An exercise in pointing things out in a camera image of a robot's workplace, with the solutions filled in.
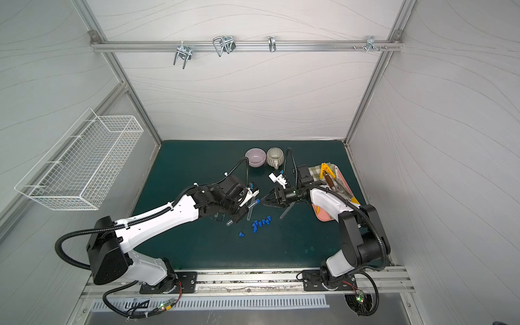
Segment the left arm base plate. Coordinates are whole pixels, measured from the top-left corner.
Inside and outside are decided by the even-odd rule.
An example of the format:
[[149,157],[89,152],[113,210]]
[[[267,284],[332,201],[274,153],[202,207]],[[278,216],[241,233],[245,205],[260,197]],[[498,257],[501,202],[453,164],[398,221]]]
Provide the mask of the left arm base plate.
[[142,284],[139,293],[141,295],[194,293],[197,281],[197,272],[176,272],[174,276],[168,275],[156,285]]

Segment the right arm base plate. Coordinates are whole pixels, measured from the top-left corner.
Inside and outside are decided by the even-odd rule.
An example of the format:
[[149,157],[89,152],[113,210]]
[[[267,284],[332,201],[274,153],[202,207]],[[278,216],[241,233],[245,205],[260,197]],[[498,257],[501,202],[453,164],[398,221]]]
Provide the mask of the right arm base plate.
[[324,269],[305,269],[296,275],[303,284],[305,292],[354,292],[357,289],[356,280],[345,275],[333,277]]

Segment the metal clamp one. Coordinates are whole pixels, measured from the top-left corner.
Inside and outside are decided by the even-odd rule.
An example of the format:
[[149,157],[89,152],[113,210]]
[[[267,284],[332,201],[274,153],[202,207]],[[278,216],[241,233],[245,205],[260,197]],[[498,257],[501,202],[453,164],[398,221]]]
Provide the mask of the metal clamp one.
[[191,48],[182,43],[176,49],[175,57],[173,59],[173,65],[176,65],[178,62],[181,62],[182,68],[185,69],[187,62],[191,59],[192,59]]

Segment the purple bowl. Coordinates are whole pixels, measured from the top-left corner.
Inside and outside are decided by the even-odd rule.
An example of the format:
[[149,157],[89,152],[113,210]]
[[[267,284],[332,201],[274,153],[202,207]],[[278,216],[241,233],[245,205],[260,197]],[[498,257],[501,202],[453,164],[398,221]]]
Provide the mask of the purple bowl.
[[259,168],[264,166],[267,154],[260,148],[252,148],[245,153],[245,157],[248,158],[250,167]]

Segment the test tube nine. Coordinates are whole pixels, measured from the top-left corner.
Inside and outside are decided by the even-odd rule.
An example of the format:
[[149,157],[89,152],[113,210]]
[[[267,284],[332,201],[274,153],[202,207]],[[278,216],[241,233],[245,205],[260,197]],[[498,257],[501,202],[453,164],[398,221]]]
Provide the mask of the test tube nine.
[[260,199],[256,199],[254,202],[252,202],[251,204],[248,205],[248,210],[252,210],[256,205],[258,205],[259,203],[261,202]]

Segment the brown handled utensil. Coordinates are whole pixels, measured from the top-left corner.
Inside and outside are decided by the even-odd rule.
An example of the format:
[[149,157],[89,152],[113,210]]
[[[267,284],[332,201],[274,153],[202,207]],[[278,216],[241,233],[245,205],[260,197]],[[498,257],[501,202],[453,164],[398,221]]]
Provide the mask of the brown handled utensil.
[[323,174],[323,179],[331,190],[336,190],[336,185],[334,184],[333,178],[326,171]]

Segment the metal clamp three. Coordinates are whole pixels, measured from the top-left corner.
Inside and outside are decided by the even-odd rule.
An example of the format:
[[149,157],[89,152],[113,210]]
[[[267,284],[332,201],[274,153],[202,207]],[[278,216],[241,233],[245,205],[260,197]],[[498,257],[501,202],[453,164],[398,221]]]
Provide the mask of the metal clamp three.
[[274,36],[268,37],[269,52],[274,53],[276,51],[276,39]]

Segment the grey ribbed mug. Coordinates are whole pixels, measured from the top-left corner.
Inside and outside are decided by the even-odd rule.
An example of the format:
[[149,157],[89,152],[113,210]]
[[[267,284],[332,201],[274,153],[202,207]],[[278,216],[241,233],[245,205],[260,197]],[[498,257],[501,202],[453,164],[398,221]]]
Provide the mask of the grey ribbed mug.
[[279,170],[279,168],[284,163],[284,152],[283,152],[283,150],[281,148],[278,148],[278,147],[270,148],[267,151],[267,154],[266,154],[266,163],[270,167],[273,167],[274,169]]

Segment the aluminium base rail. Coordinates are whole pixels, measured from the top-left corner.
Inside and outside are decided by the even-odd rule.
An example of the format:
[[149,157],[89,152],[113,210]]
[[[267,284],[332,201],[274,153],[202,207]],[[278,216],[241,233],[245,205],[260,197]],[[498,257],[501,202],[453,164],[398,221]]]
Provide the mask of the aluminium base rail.
[[[301,268],[271,268],[271,269],[188,269],[184,272],[196,272],[195,280],[188,280],[188,293],[183,288],[183,297],[197,296],[254,296],[254,295],[300,295],[300,294],[340,294],[354,293],[353,288],[343,282],[338,289],[322,289],[318,291],[305,291],[306,287],[312,287],[310,284],[304,284],[303,273]],[[381,272],[367,270],[366,273],[372,278],[376,284],[380,294],[383,293],[415,293],[414,284],[404,266],[387,267]],[[131,280],[119,279],[110,284],[97,286],[90,278],[85,285],[80,298],[101,298],[102,295],[114,288],[121,287],[130,283]],[[355,283],[357,289],[365,293],[373,293],[373,285],[365,276],[355,275]],[[145,294],[141,295],[139,290],[141,284],[136,284],[130,288],[116,292],[110,297],[127,298],[127,297],[176,297],[179,290],[176,288],[167,293]]]

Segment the test tube ten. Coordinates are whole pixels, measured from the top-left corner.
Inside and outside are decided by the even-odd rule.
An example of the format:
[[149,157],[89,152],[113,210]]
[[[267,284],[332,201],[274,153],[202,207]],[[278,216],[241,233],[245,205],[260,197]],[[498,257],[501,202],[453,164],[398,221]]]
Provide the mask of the test tube ten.
[[287,208],[285,208],[284,212],[280,215],[280,220],[283,220],[290,212],[291,209],[296,205],[295,202],[291,203]]

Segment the metal clamp four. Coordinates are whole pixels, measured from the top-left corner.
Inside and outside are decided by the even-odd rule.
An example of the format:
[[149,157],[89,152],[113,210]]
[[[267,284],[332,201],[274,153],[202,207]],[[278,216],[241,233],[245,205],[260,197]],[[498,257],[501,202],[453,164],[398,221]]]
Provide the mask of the metal clamp four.
[[364,45],[360,45],[360,46],[353,45],[352,49],[354,51],[365,51],[365,52],[377,51],[377,52],[380,52],[380,51],[386,51],[387,50],[387,46],[376,44],[375,38],[373,36],[370,36],[366,40],[366,43]]

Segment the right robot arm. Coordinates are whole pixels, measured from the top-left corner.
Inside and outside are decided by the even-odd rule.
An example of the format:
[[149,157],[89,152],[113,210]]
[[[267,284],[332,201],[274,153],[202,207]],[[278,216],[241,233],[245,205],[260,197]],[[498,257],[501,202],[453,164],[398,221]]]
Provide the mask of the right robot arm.
[[337,222],[341,248],[320,267],[322,285],[335,290],[358,272],[384,270],[391,247],[376,208],[355,200],[340,173],[327,164],[322,165],[318,177],[305,165],[296,169],[295,177],[291,184],[283,172],[272,172],[269,178],[276,187],[262,201],[266,206],[286,209],[306,201],[318,217],[326,215]]

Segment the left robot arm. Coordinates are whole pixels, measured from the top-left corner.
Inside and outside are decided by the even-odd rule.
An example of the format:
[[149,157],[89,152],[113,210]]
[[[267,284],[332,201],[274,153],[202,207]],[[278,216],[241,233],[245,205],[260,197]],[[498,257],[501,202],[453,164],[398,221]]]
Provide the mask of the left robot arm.
[[[103,217],[92,229],[70,232],[58,238],[54,249],[59,258],[76,268],[90,271],[96,285],[120,278],[158,286],[173,280],[176,274],[164,258],[138,253],[136,248],[146,241],[173,228],[217,214],[227,215],[238,223],[248,212],[258,195],[254,184],[226,175],[210,184],[193,184],[172,202],[139,215],[112,220]],[[88,262],[82,263],[65,253],[63,244],[72,238],[88,236]]]

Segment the aluminium cross bar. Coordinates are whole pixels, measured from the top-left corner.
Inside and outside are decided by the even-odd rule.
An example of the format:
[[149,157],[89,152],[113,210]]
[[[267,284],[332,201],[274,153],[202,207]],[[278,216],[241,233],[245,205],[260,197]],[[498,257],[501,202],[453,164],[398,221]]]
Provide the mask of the aluminium cross bar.
[[[212,41],[107,41],[99,44],[91,44],[93,51],[97,53],[154,53],[175,52],[181,44],[191,48],[193,53],[215,53]],[[270,53],[268,40],[260,41],[235,41],[234,53]],[[352,46],[362,46],[366,40],[361,41],[281,41],[276,39],[276,53],[280,52],[347,52],[354,51]],[[378,45],[387,46],[386,51],[401,51],[402,42],[376,41]]]

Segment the yellow tongs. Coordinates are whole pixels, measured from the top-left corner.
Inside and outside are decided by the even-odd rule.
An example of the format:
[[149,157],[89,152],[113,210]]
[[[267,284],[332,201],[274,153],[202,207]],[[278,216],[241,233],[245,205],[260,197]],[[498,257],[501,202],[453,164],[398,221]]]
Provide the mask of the yellow tongs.
[[327,163],[322,163],[320,166],[320,179],[324,180],[325,176],[331,177],[333,180],[335,180],[337,177],[334,174],[334,171],[329,167]]

